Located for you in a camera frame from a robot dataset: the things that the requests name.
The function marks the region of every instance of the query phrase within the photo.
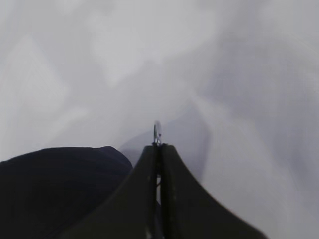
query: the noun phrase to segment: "metal ring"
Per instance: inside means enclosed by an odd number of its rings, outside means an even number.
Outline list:
[[[154,143],[157,146],[161,145],[161,126],[158,120],[154,123]]]

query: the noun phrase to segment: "dark cloth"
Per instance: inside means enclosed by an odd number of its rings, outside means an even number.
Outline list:
[[[129,175],[112,147],[50,148],[0,163],[0,239],[51,239],[106,200]]]

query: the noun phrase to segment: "metal carabiner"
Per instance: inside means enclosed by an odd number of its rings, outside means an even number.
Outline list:
[[[160,122],[157,120],[154,123],[154,143],[157,146],[161,146],[162,142],[161,142],[161,126],[160,126]]]

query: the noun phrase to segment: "black fabric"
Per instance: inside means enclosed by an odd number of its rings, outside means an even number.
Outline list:
[[[1,162],[0,238],[54,238],[107,199],[131,169],[112,147],[51,148]]]

